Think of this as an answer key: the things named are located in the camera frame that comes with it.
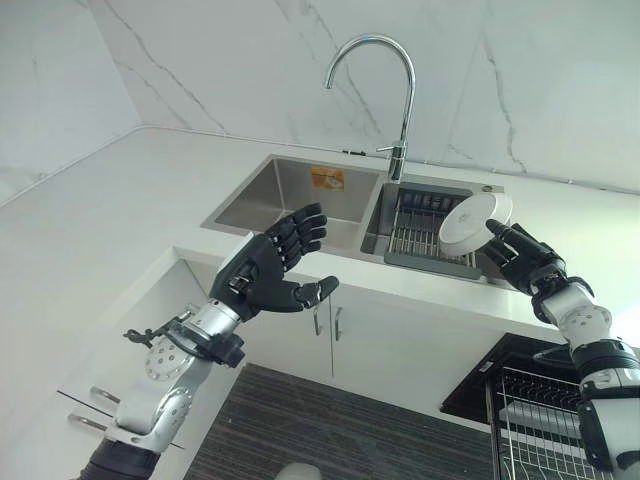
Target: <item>white marble wall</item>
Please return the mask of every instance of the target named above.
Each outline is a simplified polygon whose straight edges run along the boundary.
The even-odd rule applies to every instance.
[[[373,151],[397,138],[405,45],[418,78],[409,156],[640,190],[637,0],[90,0],[144,123]]]
[[[0,1],[0,204],[138,123],[84,0]]]

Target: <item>orange label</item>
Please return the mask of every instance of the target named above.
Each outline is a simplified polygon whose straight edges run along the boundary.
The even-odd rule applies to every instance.
[[[344,192],[344,170],[329,167],[311,167],[314,188]]]

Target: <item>white cabinet door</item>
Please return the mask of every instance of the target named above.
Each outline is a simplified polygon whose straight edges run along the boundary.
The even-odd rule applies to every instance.
[[[332,295],[332,321],[335,386],[441,418],[442,401],[503,334],[349,285]]]
[[[194,276],[208,291],[217,267],[189,262]],[[298,283],[317,279],[288,274]],[[236,333],[245,341],[247,361],[321,383],[331,382],[331,327],[329,301],[320,304],[316,331],[312,310],[298,313],[261,312]]]
[[[12,480],[77,478],[102,432],[68,419],[69,414],[106,426],[110,418],[75,400],[55,394],[29,427],[0,453],[0,478]],[[162,454],[152,480],[182,478],[191,459],[174,446]]]
[[[113,414],[116,404],[91,392],[98,387],[116,397],[126,394],[138,375],[144,375],[147,348],[133,344],[122,334],[133,328],[144,332],[155,329],[174,315],[181,313],[187,303],[197,306],[207,301],[191,271],[180,261],[176,263],[122,318],[105,338],[95,339],[95,350],[81,366],[60,386],[60,391]],[[193,407],[182,428],[174,438],[175,445],[194,454],[202,443],[240,369],[214,365],[207,380],[200,386]]]

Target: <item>robotic arm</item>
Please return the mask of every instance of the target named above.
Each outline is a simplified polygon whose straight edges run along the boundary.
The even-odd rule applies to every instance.
[[[536,317],[569,342],[582,401],[580,434],[588,460],[617,480],[640,479],[640,362],[610,333],[611,313],[589,285],[567,277],[565,263],[518,224],[486,222],[495,238],[484,247],[515,288],[532,296]]]
[[[326,221],[314,204],[248,236],[219,270],[210,300],[198,312],[186,311],[156,331],[125,334],[150,348],[145,371],[119,404],[81,480],[148,479],[212,364],[236,367],[244,357],[235,329],[261,310],[317,306],[335,290],[335,277],[304,285],[283,280],[303,255],[319,250]],[[486,226],[495,238],[485,253],[532,297],[536,317],[558,327],[569,342],[581,378],[578,415],[589,461],[618,480],[640,479],[640,362],[611,336],[610,312],[595,302],[584,280],[567,277],[564,261],[548,245],[517,224],[489,220]]]
[[[118,405],[81,480],[148,479],[213,363],[236,367],[242,361],[244,342],[235,329],[261,310],[317,306],[335,290],[336,277],[304,285],[283,280],[303,255],[320,249],[326,223],[320,205],[313,204],[263,234],[248,235],[218,271],[209,301],[198,312],[187,310],[156,331],[125,334],[149,347],[144,372]]]

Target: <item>floor mat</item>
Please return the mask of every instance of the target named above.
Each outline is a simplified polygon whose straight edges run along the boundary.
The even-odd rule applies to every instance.
[[[185,479],[272,480],[303,462],[323,480],[488,480],[490,445],[483,432],[248,365]]]

